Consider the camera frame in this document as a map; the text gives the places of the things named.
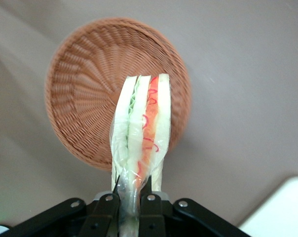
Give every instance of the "gray table surface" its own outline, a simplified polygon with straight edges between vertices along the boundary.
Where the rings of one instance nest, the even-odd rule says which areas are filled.
[[[43,91],[60,42],[115,16],[161,31],[189,71],[191,117],[163,170],[172,201],[237,225],[298,175],[298,0],[0,0],[0,223],[110,189],[55,136]]]

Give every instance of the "sandwich wrapper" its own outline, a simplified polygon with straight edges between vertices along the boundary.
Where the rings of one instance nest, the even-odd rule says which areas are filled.
[[[112,190],[119,178],[120,237],[138,236],[139,194],[150,176],[152,191],[161,191],[170,129],[169,75],[127,77],[110,131]]]

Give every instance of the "plastic-wrapped sandwich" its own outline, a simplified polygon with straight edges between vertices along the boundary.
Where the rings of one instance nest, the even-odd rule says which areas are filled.
[[[138,236],[139,193],[150,175],[152,190],[161,190],[170,127],[169,75],[127,77],[110,135],[112,189],[120,177],[120,236]]]

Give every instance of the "woven basket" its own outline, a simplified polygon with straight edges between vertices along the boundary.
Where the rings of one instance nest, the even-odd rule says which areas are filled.
[[[171,138],[179,141],[190,111],[190,83],[183,61],[161,33],[135,20],[91,22],[57,50],[46,82],[46,108],[67,149],[80,160],[110,170],[109,130],[127,76],[170,75]]]

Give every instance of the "wicker basket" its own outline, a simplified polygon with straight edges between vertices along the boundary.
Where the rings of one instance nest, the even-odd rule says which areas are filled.
[[[109,130],[127,76],[170,75],[171,138],[179,141],[190,111],[190,83],[183,61],[161,33],[135,20],[91,22],[57,50],[46,83],[52,126],[80,160],[110,170]]]

